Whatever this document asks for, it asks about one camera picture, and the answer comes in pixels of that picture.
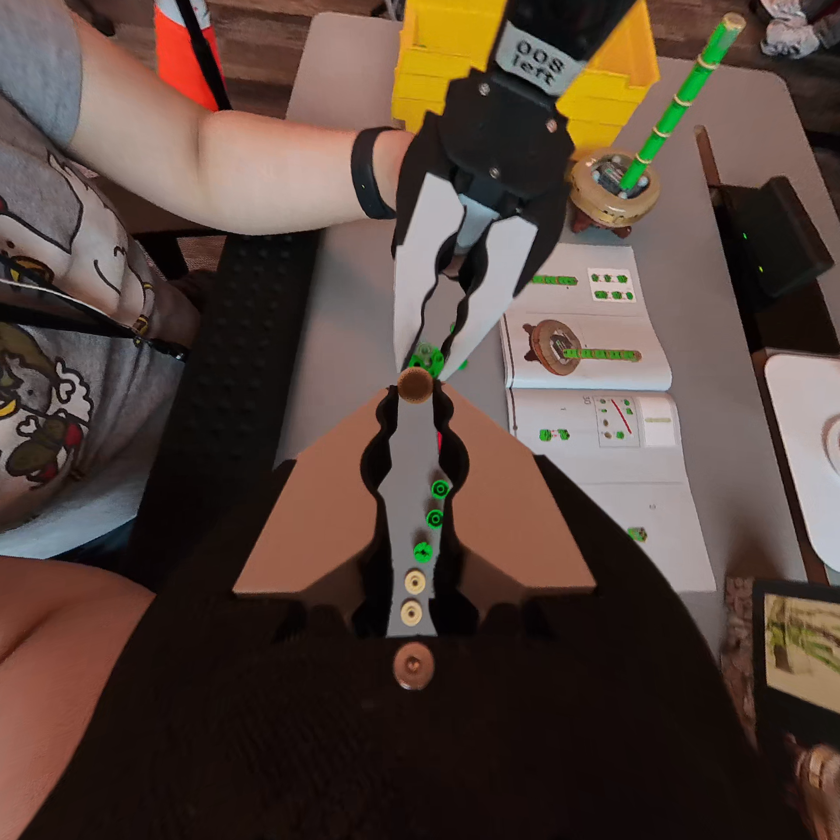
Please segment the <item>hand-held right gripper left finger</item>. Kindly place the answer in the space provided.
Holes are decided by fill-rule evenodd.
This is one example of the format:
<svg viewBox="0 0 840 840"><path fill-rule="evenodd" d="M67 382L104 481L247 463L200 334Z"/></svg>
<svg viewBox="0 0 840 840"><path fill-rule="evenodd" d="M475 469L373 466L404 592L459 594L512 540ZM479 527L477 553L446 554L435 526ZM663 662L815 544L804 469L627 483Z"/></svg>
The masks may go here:
<svg viewBox="0 0 840 840"><path fill-rule="evenodd" d="M385 526L380 485L392 467L394 387L304 449L245 562L238 597L362 604L364 565Z"/></svg>

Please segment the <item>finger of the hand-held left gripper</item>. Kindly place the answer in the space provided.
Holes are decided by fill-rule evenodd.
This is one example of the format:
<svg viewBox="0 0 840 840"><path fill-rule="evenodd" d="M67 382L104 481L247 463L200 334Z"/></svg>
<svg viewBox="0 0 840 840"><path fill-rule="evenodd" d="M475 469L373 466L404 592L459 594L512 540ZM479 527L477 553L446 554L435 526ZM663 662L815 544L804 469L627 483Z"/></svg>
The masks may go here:
<svg viewBox="0 0 840 840"><path fill-rule="evenodd" d="M455 329L442 347L445 363L438 375L440 382L458 371L508 309L536 235L536 226L522 217L496 221L488 227L484 249L474 249L478 256L486 257L484 274L474 278L457 306Z"/></svg>
<svg viewBox="0 0 840 840"><path fill-rule="evenodd" d="M453 245L466 208L452 183L425 174L404 239L395 247L393 347L397 370L407 367L424 328L424 310L434 293L439 257Z"/></svg>

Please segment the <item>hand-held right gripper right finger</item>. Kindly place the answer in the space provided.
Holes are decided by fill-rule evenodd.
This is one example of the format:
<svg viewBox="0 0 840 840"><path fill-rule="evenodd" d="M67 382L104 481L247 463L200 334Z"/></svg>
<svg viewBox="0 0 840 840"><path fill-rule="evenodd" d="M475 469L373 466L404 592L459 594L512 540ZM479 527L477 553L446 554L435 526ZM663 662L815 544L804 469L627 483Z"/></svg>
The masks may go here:
<svg viewBox="0 0 840 840"><path fill-rule="evenodd" d="M437 383L438 463L449 479L435 611L487 614L532 598L590 594L595 579L533 452Z"/></svg>

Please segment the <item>green round brick piece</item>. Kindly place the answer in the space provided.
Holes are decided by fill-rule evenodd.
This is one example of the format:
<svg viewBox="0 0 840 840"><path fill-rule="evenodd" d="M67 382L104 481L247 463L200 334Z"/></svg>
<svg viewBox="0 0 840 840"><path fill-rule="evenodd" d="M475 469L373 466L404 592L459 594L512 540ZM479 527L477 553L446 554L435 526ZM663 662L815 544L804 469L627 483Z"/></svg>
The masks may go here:
<svg viewBox="0 0 840 840"><path fill-rule="evenodd" d="M445 363L445 355L437 346L421 341L416 345L407 367L409 369L421 368L436 380L444 369Z"/></svg>

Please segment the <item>person's left forearm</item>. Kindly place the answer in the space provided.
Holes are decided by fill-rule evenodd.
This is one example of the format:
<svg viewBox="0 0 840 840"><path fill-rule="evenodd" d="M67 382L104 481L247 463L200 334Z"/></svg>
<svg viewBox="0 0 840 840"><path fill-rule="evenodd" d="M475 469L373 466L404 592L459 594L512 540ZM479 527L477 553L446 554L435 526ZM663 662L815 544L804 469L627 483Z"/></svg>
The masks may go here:
<svg viewBox="0 0 840 840"><path fill-rule="evenodd" d="M68 145L76 161L165 211L228 233L364 219L351 176L354 132L205 110L76 14L70 19L82 68Z"/></svg>

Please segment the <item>grey desk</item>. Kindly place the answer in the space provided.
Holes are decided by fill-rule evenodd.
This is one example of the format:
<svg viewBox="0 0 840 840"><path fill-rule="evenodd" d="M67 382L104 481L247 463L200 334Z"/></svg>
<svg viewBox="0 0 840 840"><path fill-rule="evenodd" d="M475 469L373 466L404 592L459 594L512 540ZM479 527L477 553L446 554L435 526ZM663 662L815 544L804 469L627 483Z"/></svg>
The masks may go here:
<svg viewBox="0 0 840 840"><path fill-rule="evenodd" d="M791 95L760 70L722 67L654 162L664 190L628 239L673 372L684 452L717 593L682 595L709 646L725 632L727 573L803 580L805 568L711 208L696 129L726 184L785 174L830 249L838 222ZM312 282L276 462L394 382L393 224L331 227Z"/></svg>

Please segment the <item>black wristband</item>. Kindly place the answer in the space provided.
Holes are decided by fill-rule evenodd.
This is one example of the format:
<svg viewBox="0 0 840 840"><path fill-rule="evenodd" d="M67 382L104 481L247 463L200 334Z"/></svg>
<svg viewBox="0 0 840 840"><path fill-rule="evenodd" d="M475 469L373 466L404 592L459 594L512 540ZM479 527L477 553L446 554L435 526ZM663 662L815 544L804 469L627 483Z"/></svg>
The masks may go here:
<svg viewBox="0 0 840 840"><path fill-rule="evenodd" d="M396 208L383 198L375 174L375 145L385 133L398 133L403 139L413 137L410 132L393 127L366 128L356 134L350 157L351 181L356 198L364 215L375 220L396 218Z"/></svg>

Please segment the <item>instruction booklet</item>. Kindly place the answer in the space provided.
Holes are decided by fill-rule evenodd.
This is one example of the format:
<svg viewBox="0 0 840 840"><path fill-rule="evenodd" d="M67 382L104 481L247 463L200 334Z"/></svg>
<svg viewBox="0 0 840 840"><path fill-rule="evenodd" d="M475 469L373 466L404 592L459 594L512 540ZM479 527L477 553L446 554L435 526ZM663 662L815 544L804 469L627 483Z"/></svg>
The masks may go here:
<svg viewBox="0 0 840 840"><path fill-rule="evenodd" d="M628 246L556 246L499 322L509 429L677 592L714 592L672 373L640 282Z"/></svg>

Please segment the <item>toy bamboo pot model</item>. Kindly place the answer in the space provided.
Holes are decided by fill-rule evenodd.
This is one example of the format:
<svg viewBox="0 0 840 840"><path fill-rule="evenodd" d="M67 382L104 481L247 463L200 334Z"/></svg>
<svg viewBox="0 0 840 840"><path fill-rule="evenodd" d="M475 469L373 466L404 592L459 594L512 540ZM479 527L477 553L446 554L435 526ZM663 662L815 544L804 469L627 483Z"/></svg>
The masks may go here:
<svg viewBox="0 0 840 840"><path fill-rule="evenodd" d="M700 91L746 26L736 12L723 16L688 75L635 154L598 150L578 161L570 172L571 227L574 233L602 228L619 238L655 207L662 192L653 162L673 135Z"/></svg>

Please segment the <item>black dimpled wrist rest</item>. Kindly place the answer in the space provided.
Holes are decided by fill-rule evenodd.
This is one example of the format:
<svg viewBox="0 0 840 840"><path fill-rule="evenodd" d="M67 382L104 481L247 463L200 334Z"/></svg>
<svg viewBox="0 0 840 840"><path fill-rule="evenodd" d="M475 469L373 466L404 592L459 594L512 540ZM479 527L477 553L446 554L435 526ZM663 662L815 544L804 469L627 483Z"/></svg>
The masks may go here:
<svg viewBox="0 0 840 840"><path fill-rule="evenodd" d="M153 592L273 470L321 240L226 237L129 542Z"/></svg>

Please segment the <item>person in grey shirt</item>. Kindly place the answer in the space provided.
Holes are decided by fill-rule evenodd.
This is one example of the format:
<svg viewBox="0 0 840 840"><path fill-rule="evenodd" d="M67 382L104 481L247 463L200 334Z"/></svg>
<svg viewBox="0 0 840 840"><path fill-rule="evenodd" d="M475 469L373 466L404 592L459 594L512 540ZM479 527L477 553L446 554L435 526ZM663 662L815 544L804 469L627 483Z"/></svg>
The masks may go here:
<svg viewBox="0 0 840 840"><path fill-rule="evenodd" d="M2 302L129 338L2 320L2 555L45 560L133 519L200 315L68 151L82 91L62 2L2 2Z"/></svg>

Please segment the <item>black device with green lights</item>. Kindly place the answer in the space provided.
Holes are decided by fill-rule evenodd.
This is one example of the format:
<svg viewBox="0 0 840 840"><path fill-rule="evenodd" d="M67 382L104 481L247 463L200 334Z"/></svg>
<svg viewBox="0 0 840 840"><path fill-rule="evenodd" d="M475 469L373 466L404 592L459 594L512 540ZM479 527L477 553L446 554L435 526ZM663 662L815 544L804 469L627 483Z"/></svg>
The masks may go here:
<svg viewBox="0 0 840 840"><path fill-rule="evenodd" d="M719 185L712 198L732 285L750 312L773 306L834 268L786 175L761 186Z"/></svg>

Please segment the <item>white rounded pad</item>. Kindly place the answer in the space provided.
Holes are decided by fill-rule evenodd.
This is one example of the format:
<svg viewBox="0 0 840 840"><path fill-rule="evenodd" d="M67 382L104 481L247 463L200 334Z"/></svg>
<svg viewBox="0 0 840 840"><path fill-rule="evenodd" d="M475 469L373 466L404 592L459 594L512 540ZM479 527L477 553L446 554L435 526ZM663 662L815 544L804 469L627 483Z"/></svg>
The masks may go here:
<svg viewBox="0 0 840 840"><path fill-rule="evenodd" d="M839 360L774 353L763 367L805 534L839 572Z"/></svg>

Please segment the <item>orange cone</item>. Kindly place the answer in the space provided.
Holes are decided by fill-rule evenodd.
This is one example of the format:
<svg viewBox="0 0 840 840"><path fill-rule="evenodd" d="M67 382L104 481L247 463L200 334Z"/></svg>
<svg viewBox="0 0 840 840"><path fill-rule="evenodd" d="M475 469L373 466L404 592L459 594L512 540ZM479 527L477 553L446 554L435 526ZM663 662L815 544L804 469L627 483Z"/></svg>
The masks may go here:
<svg viewBox="0 0 840 840"><path fill-rule="evenodd" d="M155 1L154 33L159 77L205 109L229 110L207 3Z"/></svg>

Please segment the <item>person's bare leg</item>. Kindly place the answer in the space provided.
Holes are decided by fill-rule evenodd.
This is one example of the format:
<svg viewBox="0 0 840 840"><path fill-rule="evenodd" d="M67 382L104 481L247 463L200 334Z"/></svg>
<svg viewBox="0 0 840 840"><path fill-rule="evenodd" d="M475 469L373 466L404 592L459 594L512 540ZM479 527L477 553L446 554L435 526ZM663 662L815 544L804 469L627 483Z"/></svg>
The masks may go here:
<svg viewBox="0 0 840 840"><path fill-rule="evenodd" d="M1 838L19 838L88 727L154 594L115 573L1 559Z"/></svg>

